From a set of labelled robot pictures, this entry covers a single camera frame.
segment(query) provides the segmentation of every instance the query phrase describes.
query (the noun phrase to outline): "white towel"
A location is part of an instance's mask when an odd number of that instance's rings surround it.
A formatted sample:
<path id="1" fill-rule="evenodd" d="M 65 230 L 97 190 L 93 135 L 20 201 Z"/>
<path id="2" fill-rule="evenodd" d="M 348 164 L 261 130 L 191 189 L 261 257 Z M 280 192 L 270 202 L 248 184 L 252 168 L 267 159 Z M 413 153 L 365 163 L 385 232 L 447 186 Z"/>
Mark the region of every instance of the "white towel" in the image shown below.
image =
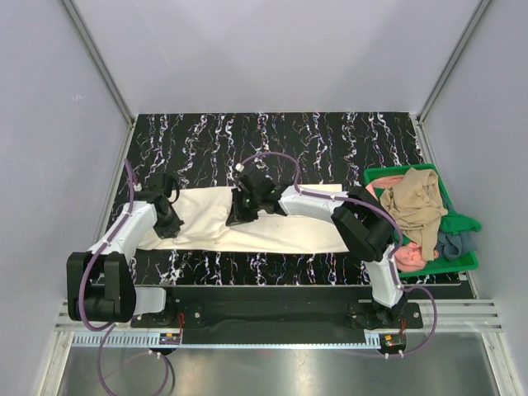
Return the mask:
<path id="1" fill-rule="evenodd" d="M 314 190 L 339 192 L 341 185 L 307 185 Z M 181 190 L 174 210 L 185 223 L 176 238 L 160 239 L 153 229 L 139 244 L 143 250 L 177 249 L 213 252 L 269 252 L 314 254 L 347 252 L 333 224 L 304 216 L 258 213 L 251 223 L 225 225 L 231 210 L 232 187 Z M 176 197 L 173 192 L 171 200 Z"/>

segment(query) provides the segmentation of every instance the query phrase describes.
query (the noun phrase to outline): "white wall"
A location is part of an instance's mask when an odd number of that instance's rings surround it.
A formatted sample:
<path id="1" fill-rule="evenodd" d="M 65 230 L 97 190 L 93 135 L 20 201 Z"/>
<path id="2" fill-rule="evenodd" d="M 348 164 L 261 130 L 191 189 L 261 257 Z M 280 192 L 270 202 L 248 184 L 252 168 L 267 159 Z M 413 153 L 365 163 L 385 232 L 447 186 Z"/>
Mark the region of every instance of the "white wall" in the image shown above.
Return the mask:
<path id="1" fill-rule="evenodd" d="M 483 223 L 478 288 L 528 387 L 528 2 L 492 5 L 426 121 L 460 212 Z"/>
<path id="2" fill-rule="evenodd" d="M 30 395 L 125 122 L 58 1 L 3 1 L 0 36 L 0 394 Z"/>
<path id="3" fill-rule="evenodd" d="M 478 0 L 75 0 L 135 113 L 420 111 Z"/>

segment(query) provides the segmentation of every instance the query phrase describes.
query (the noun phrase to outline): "red wire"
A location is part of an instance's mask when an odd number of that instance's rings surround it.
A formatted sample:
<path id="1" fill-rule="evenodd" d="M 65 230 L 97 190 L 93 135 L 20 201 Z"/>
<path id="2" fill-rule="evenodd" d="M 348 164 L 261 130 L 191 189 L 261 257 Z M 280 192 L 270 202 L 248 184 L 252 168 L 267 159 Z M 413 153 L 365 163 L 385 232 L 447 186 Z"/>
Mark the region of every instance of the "red wire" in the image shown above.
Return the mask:
<path id="1" fill-rule="evenodd" d="M 179 315 L 177 315 L 178 322 L 180 323 L 180 332 L 178 333 L 178 338 L 182 338 L 182 332 L 183 332 L 183 324 L 185 323 L 185 315 L 183 312 L 181 312 Z"/>

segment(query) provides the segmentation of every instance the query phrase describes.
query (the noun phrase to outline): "green basket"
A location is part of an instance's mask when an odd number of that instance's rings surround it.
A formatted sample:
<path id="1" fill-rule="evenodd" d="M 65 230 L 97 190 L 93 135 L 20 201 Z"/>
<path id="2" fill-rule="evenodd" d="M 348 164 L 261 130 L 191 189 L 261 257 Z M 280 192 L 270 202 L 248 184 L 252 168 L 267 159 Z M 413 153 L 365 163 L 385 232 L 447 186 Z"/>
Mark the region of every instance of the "green basket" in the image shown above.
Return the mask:
<path id="1" fill-rule="evenodd" d="M 432 169 L 433 171 L 435 171 L 436 174 L 438 175 L 438 182 L 440 184 L 440 191 L 442 195 L 449 202 L 451 202 L 449 194 L 447 194 L 446 188 L 444 187 L 444 183 L 442 183 L 442 180 L 440 178 L 440 175 L 438 174 L 438 171 L 436 170 L 436 167 L 431 163 L 423 163 L 420 165 L 407 165 L 404 167 L 377 167 L 377 168 L 367 169 L 365 173 L 363 174 L 365 178 L 365 185 L 368 185 L 373 180 L 379 179 L 381 177 L 404 175 L 405 173 L 407 173 L 407 171 L 411 167 L 414 167 L 415 169 L 418 169 L 418 170 Z M 475 253 L 469 252 L 468 254 L 465 254 L 464 256 L 454 260 L 453 262 L 450 262 L 449 260 L 445 258 L 438 258 L 433 262 L 428 262 L 425 268 L 421 271 L 400 272 L 399 277 L 409 278 L 411 276 L 419 276 L 419 275 L 443 274 L 446 272 L 469 271 L 469 270 L 476 269 L 478 266 L 479 266 L 479 260 L 477 260 Z"/>

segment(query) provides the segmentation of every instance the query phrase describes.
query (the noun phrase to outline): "white robotic arm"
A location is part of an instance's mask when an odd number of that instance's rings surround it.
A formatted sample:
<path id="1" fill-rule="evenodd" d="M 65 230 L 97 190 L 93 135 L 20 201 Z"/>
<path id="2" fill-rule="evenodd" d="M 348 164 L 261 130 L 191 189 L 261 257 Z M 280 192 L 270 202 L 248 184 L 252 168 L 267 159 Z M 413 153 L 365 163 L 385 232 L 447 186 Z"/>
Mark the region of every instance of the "white robotic arm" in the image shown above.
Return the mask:
<path id="1" fill-rule="evenodd" d="M 80 320 L 78 293 L 81 279 L 87 262 L 100 250 L 90 278 L 96 280 L 104 274 L 105 284 L 90 282 L 86 287 L 83 303 L 88 319 L 127 322 L 133 315 L 163 310 L 165 290 L 161 287 L 134 287 L 128 268 L 135 249 L 150 229 L 154 228 L 160 238 L 174 238 L 183 224 L 168 202 L 174 180 L 165 174 L 151 179 L 151 185 L 136 195 L 133 208 L 130 210 L 130 204 L 126 204 L 120 217 L 98 243 L 87 252 L 73 253 L 68 259 L 68 312 L 71 319 Z M 245 167 L 238 187 L 233 189 L 233 205 L 227 225 L 253 221 L 261 209 L 281 215 L 303 215 L 336 225 L 350 252 L 366 265 L 373 300 L 386 311 L 385 315 L 397 317 L 405 301 L 401 286 L 395 285 L 391 276 L 394 264 L 388 255 L 393 247 L 390 244 L 393 228 L 383 216 L 371 210 L 361 210 L 342 199 L 353 196 L 379 205 L 377 201 L 362 188 L 336 193 L 332 196 L 334 200 L 317 196 L 320 191 L 303 189 L 301 192 L 294 186 L 275 185 L 254 166 Z"/>

